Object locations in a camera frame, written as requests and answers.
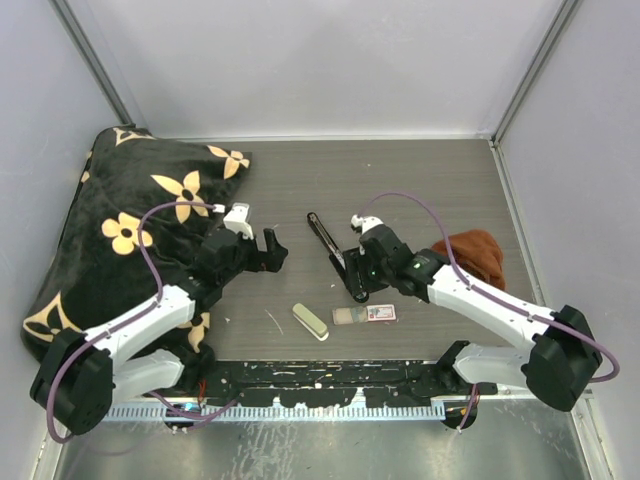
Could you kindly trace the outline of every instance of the eraser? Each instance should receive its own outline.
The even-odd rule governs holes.
[[[301,303],[296,303],[293,306],[293,316],[321,342],[329,337],[327,325]]]

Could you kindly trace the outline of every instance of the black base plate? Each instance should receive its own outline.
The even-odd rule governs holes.
[[[285,407],[345,406],[362,388],[367,407],[430,406],[440,395],[468,395],[471,385],[445,386],[434,363],[422,360],[367,361],[218,361],[206,377],[208,405],[237,399],[250,407],[269,407],[277,396]],[[494,395],[495,384],[478,385],[482,395]],[[197,396],[198,392],[166,391],[166,395]]]

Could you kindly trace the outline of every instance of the metal floor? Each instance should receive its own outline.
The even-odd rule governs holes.
[[[573,426],[536,400],[482,400],[462,435],[440,422],[219,423],[187,435],[107,424],[65,447],[55,480],[583,480]]]
[[[532,299],[487,142],[232,146],[254,153],[252,171],[236,200],[252,204],[254,229],[276,226],[290,255],[282,272],[243,274],[225,289],[212,311],[207,339],[218,358],[435,360],[458,339],[504,343],[457,314],[392,291],[372,295],[370,303],[394,303],[399,323],[330,323],[331,309],[353,303],[307,226],[306,214],[318,213],[336,241],[351,247],[356,244],[351,216],[383,190],[423,197],[451,233],[490,231],[505,253],[508,291]],[[371,212],[413,249],[440,239],[426,213],[402,199],[383,199]],[[290,312],[297,302],[329,323],[327,341],[318,342],[294,320]],[[139,447],[127,455],[104,456],[90,453],[86,439],[74,440],[63,450],[56,480],[589,478],[571,417],[536,400],[483,398],[476,424],[462,435],[439,422],[416,421],[213,423],[186,436],[172,436],[164,425],[123,422],[100,427],[90,441],[91,448],[112,452]]]

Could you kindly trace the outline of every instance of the white wall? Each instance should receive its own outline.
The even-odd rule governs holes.
[[[492,133],[561,0],[70,0],[175,137]]]
[[[503,145],[553,305],[582,309],[622,364],[595,392],[626,479],[640,471],[639,32],[636,0],[585,1]]]
[[[28,478],[44,439],[29,398],[37,371],[19,338],[93,137],[116,122],[49,3],[3,2],[0,15],[0,465]]]

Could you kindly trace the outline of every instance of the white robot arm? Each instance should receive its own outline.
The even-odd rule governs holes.
[[[512,345],[456,342],[453,369],[462,380],[527,387],[553,408],[573,408],[602,363],[598,350],[566,332],[570,329],[593,339],[582,313],[569,306],[555,312],[513,297],[471,277],[432,250],[413,253],[379,218],[354,216],[351,226],[360,234],[360,247],[354,249],[357,271],[348,273],[358,276],[355,283],[368,293],[394,287],[403,295],[454,310]],[[536,317],[568,328],[550,328]]]

